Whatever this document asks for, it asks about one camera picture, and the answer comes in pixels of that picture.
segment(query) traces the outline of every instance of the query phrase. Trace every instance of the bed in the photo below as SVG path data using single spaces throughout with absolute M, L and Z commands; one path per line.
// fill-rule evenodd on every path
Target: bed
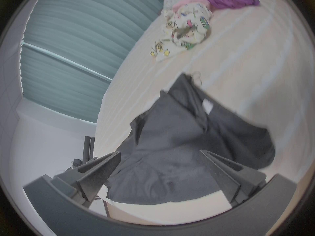
M 266 126 L 276 147 L 273 163 L 260 171 L 298 182 L 314 154 L 314 47 L 299 16 L 284 0 L 260 0 L 259 7 L 216 10 L 211 34 L 201 44 L 156 62 L 149 55 L 165 23 L 159 16 L 122 63 L 104 95 L 97 121 L 94 156 L 116 150 L 130 122 L 148 110 L 160 90 L 181 73 L 248 122 Z M 179 203 L 134 205 L 102 199 L 156 224 L 197 221 L 230 209 L 222 192 Z

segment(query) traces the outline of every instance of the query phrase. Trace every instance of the garment label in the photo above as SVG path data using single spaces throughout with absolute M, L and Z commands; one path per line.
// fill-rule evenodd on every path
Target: garment label
M 202 102 L 202 107 L 204 111 L 208 114 L 210 114 L 211 110 L 213 109 L 213 103 L 208 101 L 207 99 L 204 99 Z

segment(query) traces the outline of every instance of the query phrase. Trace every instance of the teal curtain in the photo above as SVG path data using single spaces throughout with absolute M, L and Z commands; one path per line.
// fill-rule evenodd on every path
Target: teal curtain
M 24 97 L 96 122 L 112 78 L 162 7 L 162 0 L 38 0 L 22 41 Z

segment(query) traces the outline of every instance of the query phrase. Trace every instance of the pile of clothes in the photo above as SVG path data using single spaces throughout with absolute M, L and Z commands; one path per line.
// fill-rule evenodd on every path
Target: pile of clothes
M 259 4 L 259 0 L 179 0 L 171 8 L 163 9 L 167 22 L 150 54 L 156 56 L 157 61 L 162 61 L 202 42 L 209 33 L 211 11 L 214 9 L 238 9 Z

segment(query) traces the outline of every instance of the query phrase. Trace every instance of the pink cloth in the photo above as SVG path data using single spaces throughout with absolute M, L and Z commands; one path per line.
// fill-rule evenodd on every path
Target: pink cloth
M 173 5 L 173 11 L 176 13 L 180 7 L 182 7 L 185 4 L 193 3 L 193 2 L 199 2 L 203 5 L 207 6 L 208 9 L 210 9 L 210 2 L 208 0 L 180 0 L 178 3 Z

